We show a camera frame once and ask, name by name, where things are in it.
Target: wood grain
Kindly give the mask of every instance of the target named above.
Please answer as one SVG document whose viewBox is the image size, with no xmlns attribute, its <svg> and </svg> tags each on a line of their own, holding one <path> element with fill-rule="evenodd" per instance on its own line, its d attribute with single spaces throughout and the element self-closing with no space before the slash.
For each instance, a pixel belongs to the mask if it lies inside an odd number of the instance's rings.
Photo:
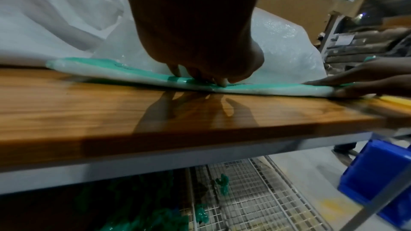
<svg viewBox="0 0 411 231">
<path fill-rule="evenodd" d="M 222 95 L 0 69 L 0 166 L 411 125 L 381 100 Z"/>
</svg>

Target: floor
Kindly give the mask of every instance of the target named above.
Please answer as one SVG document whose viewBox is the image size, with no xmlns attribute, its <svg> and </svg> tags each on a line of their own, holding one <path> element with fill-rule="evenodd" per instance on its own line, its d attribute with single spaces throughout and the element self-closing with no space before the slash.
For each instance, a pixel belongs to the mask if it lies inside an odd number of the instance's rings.
<svg viewBox="0 0 411 231">
<path fill-rule="evenodd" d="M 410 145 L 410 139 L 389 141 L 403 147 Z M 357 143 L 355 151 L 359 152 L 365 144 L 366 142 Z M 294 151 L 270 155 L 270 158 L 331 227 L 338 231 L 361 209 L 361 206 L 337 190 L 340 176 L 354 156 L 341 156 L 335 154 L 332 149 L 324 147 Z M 358 228 L 358 231 L 394 230 L 395 227 L 377 215 Z"/>
</svg>

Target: metal grate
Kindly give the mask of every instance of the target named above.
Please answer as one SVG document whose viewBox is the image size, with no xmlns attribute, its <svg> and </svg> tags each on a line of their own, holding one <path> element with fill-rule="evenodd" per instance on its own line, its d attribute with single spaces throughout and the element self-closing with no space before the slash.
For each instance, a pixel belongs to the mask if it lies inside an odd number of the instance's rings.
<svg viewBox="0 0 411 231">
<path fill-rule="evenodd" d="M 223 196 L 215 179 L 229 177 Z M 207 224 L 200 231 L 330 231 L 268 157 L 190 169 L 194 204 L 204 204 Z"/>
</svg>

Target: green clump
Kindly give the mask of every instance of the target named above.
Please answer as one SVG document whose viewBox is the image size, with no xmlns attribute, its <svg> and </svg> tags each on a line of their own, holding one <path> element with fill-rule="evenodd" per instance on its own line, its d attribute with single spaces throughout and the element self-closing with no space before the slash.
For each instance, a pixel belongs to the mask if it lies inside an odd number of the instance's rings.
<svg viewBox="0 0 411 231">
<path fill-rule="evenodd" d="M 197 204 L 195 207 L 196 210 L 196 220 L 199 224 L 208 223 L 208 215 L 204 210 L 204 204 Z"/>
<path fill-rule="evenodd" d="M 78 212 L 98 209 L 99 231 L 187 231 L 188 216 L 181 216 L 172 196 L 173 172 L 98 181 L 86 185 L 74 200 Z"/>
<path fill-rule="evenodd" d="M 220 185 L 220 192 L 223 196 L 228 195 L 228 176 L 221 174 L 221 179 L 215 179 L 215 182 Z"/>
</svg>

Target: blue plastic container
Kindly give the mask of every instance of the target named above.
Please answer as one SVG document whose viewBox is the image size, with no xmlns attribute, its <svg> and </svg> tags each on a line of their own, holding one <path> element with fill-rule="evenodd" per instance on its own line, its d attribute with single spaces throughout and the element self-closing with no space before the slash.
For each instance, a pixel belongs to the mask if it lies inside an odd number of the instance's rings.
<svg viewBox="0 0 411 231">
<path fill-rule="evenodd" d="M 410 163 L 410 149 L 370 140 L 341 176 L 338 190 L 356 202 L 366 204 Z M 411 230 L 411 187 L 378 215 L 396 227 Z"/>
</svg>

